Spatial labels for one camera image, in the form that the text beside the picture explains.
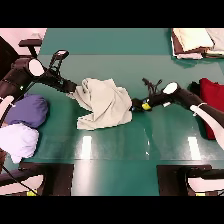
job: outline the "brown cloth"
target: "brown cloth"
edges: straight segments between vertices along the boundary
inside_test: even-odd
[[[190,54],[190,53],[205,53],[209,48],[207,47],[199,47],[199,48],[195,48],[193,50],[190,51],[184,51],[177,36],[175,35],[175,33],[173,32],[173,28],[171,28],[171,35],[173,38],[173,46],[174,46],[174,53],[176,55],[178,54]]]

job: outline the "green tabletop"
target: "green tabletop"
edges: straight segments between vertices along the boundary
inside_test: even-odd
[[[61,74],[77,84],[84,78],[113,78],[130,97],[144,98],[141,79],[163,79],[183,88],[208,78],[224,84],[222,60],[177,60],[170,54],[167,29],[48,29],[39,60],[49,65],[58,49],[70,52]],[[36,84],[30,92],[50,104],[40,139],[26,162],[74,163],[73,195],[158,195],[157,164],[204,164],[221,167],[224,151],[204,136],[203,123],[179,105],[158,106],[133,114],[130,123],[95,131],[77,130],[77,118],[88,112],[75,100],[50,87]],[[83,137],[91,136],[91,149]],[[200,161],[189,145],[196,139]]]

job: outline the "blue cloth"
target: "blue cloth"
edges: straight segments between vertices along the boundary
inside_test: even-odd
[[[9,125],[23,123],[28,127],[37,128],[46,119],[48,105],[40,95],[26,93],[15,105],[16,107],[12,107],[5,118],[5,122]]]

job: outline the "white circular joint cover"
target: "white circular joint cover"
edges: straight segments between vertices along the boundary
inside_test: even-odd
[[[177,83],[171,82],[165,87],[163,92],[166,94],[171,94],[171,93],[174,93],[176,90],[177,90]]]
[[[29,70],[34,76],[41,76],[44,73],[44,68],[37,59],[32,59],[29,61]]]

